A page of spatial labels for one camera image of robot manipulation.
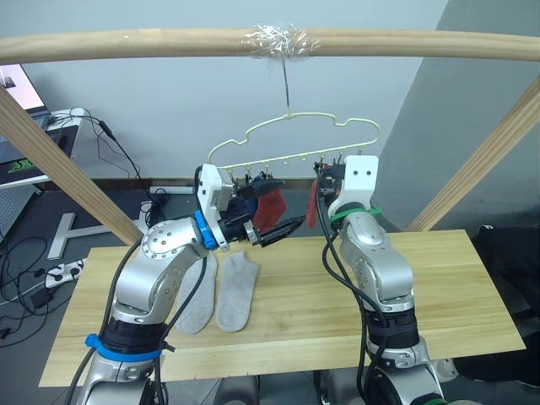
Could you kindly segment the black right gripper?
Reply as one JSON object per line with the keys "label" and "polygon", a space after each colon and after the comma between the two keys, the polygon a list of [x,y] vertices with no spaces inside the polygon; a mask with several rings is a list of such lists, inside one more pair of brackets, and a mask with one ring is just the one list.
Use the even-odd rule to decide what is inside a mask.
{"label": "black right gripper", "polygon": [[345,164],[315,162],[314,171],[318,195],[324,198],[337,197],[345,177]]}

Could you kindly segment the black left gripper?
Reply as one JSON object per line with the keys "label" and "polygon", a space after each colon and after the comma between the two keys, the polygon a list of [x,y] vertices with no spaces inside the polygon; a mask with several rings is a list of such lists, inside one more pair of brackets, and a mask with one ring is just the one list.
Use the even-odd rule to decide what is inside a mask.
{"label": "black left gripper", "polygon": [[248,240],[253,245],[266,247],[287,238],[305,221],[305,215],[285,219],[277,223],[267,232],[257,233],[252,223],[257,210],[257,199],[284,185],[283,180],[267,178],[252,181],[246,186],[237,188],[228,206],[220,212],[219,228],[227,242]]}

